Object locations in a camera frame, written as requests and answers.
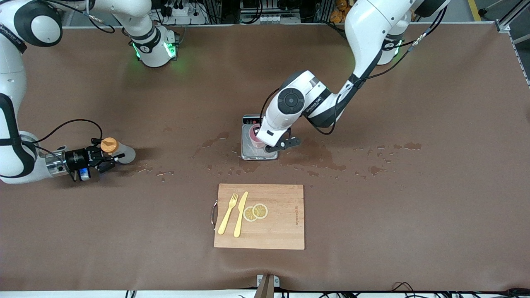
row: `orange lid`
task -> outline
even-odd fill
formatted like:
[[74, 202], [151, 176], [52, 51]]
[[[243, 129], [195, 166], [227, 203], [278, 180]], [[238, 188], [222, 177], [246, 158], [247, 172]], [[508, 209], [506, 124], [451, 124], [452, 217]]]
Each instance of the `orange lid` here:
[[119, 143], [114, 138], [105, 138], [101, 142], [101, 150], [107, 153], [114, 153], [118, 150]]

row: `knife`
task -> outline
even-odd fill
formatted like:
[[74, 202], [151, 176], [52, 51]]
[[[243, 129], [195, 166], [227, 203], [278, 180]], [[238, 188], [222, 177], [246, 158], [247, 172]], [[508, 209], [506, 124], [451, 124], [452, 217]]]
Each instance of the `knife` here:
[[235, 224], [234, 229], [234, 237], [236, 238], [241, 235], [241, 222], [243, 220], [243, 211], [245, 210], [246, 197], [248, 195], [249, 192], [245, 191], [245, 193], [241, 197], [241, 200], [239, 201], [239, 205], [237, 206], [237, 209], [239, 209], [239, 216], [237, 217], [237, 223]]

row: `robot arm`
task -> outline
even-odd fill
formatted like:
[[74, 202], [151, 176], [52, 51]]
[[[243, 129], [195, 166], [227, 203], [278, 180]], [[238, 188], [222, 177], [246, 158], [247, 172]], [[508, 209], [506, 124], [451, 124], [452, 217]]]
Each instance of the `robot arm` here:
[[[76, 8], [85, 8], [79, 3], [83, 6], [86, 1], [77, 3]], [[147, 66], [162, 66], [176, 55], [169, 50], [174, 32], [155, 26], [149, 19], [151, 1], [92, 0], [90, 5], [90, 9], [111, 12], [120, 20]], [[120, 151], [104, 154], [100, 139], [93, 139], [91, 146], [81, 150], [66, 151], [62, 147], [53, 154], [43, 154], [36, 147], [36, 136], [20, 132], [17, 115], [26, 91], [22, 61], [25, 44], [50, 47], [59, 43], [63, 36], [61, 19], [57, 10], [43, 0], [2, 1], [0, 33], [0, 179], [19, 184], [77, 171], [84, 180], [91, 166], [103, 172], [116, 161], [132, 161], [134, 151], [124, 145]]]
[[401, 39], [410, 20], [409, 10], [430, 16], [450, 0], [358, 0], [346, 16], [344, 30], [355, 57], [355, 68], [339, 93], [332, 93], [314, 74], [293, 74], [280, 87], [263, 117], [257, 137], [267, 151], [284, 150], [289, 139], [282, 139], [291, 125], [305, 116], [315, 127], [330, 127], [385, 54], [383, 44]]

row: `golden fork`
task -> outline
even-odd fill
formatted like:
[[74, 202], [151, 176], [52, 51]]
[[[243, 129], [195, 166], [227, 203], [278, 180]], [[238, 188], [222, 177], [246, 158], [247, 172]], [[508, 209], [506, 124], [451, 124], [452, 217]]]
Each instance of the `golden fork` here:
[[219, 226], [219, 235], [223, 235], [226, 230], [226, 225], [228, 224], [228, 219], [230, 218], [230, 212], [232, 212], [232, 209], [235, 207], [235, 204], [237, 203], [237, 194], [233, 194], [232, 198], [228, 202], [228, 210], [226, 211], [225, 217], [223, 218], [223, 221], [221, 222], [221, 226]]

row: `table surface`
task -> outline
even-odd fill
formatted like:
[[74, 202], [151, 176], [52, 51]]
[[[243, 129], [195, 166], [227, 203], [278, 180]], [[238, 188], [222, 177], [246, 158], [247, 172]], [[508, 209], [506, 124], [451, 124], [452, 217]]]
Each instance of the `table surface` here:
[[[241, 117], [294, 71], [336, 92], [353, 69], [326, 26], [191, 28], [157, 69], [120, 34], [66, 30], [24, 60], [21, 130], [92, 119], [137, 159], [88, 183], [0, 185], [0, 290], [241, 288], [264, 273], [306, 291], [530, 287], [530, 91], [493, 24], [441, 25], [331, 136], [301, 119], [304, 144], [263, 162], [238, 157]], [[72, 124], [43, 146], [96, 136]], [[303, 184], [306, 249], [214, 248], [219, 183]]]

